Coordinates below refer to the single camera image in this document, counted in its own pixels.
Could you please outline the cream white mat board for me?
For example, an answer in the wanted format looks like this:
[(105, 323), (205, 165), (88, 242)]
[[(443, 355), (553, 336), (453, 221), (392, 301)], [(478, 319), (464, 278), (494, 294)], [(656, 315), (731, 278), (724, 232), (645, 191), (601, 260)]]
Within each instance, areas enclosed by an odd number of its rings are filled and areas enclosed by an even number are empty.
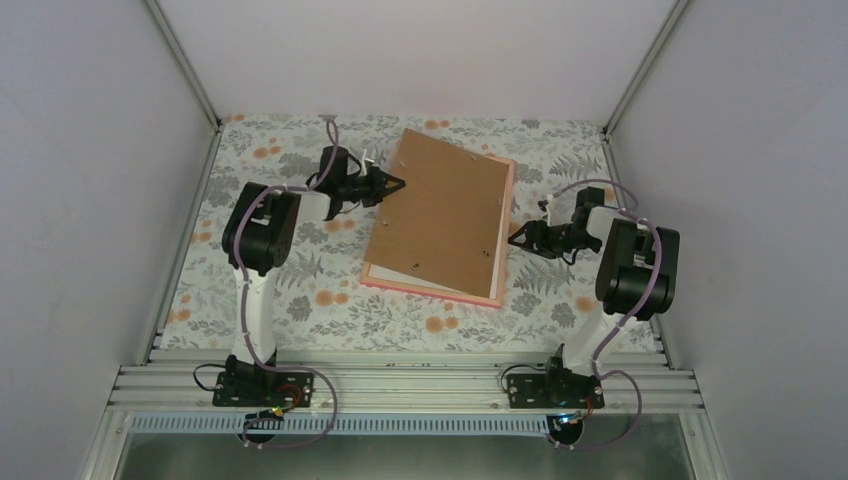
[(489, 289), (489, 298), (491, 300), (498, 300), (500, 298), (502, 264), (503, 262), (501, 256), (496, 256), (493, 264)]

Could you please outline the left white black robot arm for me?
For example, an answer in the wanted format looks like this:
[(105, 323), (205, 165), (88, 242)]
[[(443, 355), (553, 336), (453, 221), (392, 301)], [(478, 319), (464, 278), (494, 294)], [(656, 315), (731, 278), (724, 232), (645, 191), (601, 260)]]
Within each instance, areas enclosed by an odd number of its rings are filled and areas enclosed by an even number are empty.
[(237, 337), (212, 388), (218, 407), (305, 405), (312, 371), (286, 372), (276, 365), (273, 297), (288, 259), (297, 225), (330, 221), (347, 204), (371, 208), (405, 187), (403, 179), (359, 159), (347, 149), (327, 146), (317, 172), (304, 184), (247, 183), (232, 210), (222, 248), (237, 279)]

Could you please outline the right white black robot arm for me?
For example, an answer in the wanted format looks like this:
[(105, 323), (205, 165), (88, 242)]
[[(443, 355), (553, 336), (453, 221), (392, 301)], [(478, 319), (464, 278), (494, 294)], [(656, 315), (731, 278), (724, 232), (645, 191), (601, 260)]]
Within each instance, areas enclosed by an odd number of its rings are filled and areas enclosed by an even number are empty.
[(560, 195), (554, 193), (539, 203), (542, 219), (525, 223), (508, 243), (567, 265), (583, 251), (600, 255), (595, 296), (601, 311), (544, 367), (505, 375), (510, 402), (519, 408), (602, 406), (599, 369), (614, 341), (636, 323), (666, 312), (675, 296), (679, 233), (606, 205), (604, 190), (586, 181), (575, 190), (569, 222), (556, 223)]

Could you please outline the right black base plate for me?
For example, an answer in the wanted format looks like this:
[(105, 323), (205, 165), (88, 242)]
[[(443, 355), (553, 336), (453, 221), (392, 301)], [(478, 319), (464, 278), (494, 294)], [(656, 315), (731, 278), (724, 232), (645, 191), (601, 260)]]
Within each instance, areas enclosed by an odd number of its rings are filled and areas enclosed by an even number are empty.
[(512, 409), (602, 409), (600, 380), (572, 372), (509, 374), (507, 394)]

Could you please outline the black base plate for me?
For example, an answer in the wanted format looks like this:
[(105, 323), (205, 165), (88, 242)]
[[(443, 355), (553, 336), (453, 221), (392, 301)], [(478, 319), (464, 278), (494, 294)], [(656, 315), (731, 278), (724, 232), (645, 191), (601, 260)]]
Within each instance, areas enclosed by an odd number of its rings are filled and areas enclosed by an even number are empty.
[(309, 407), (314, 375), (305, 372), (221, 373), (212, 405), (259, 409)]
[(602, 409), (600, 380), (572, 372), (509, 374), (507, 394), (512, 409)]

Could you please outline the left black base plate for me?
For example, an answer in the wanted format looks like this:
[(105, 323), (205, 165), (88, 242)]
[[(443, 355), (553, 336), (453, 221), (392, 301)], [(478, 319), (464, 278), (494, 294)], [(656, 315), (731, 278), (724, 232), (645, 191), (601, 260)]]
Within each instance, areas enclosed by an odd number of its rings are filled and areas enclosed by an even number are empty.
[(221, 373), (212, 405), (259, 409), (309, 407), (314, 375), (305, 372)]

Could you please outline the aluminium rail base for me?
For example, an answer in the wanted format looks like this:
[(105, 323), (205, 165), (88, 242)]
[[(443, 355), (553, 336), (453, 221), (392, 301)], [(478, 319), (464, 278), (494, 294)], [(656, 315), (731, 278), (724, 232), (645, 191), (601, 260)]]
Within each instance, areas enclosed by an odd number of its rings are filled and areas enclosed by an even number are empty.
[[(241, 409), (217, 408), (191, 380), (202, 363), (220, 363), (223, 349), (154, 348), (145, 362), (119, 369), (82, 475), (113, 479), (126, 441), (144, 424), (169, 432), (226, 431)], [(294, 416), (315, 435), (337, 417), (336, 432), (525, 433), (545, 411), (517, 410), (497, 385), (513, 364), (540, 364), (539, 352), (378, 352), (282, 350), (280, 361), (316, 370), (310, 405)], [(615, 376), (603, 383), (605, 412), (675, 415), (698, 479), (726, 477), (695, 374), (666, 354), (613, 353), (603, 363)]]

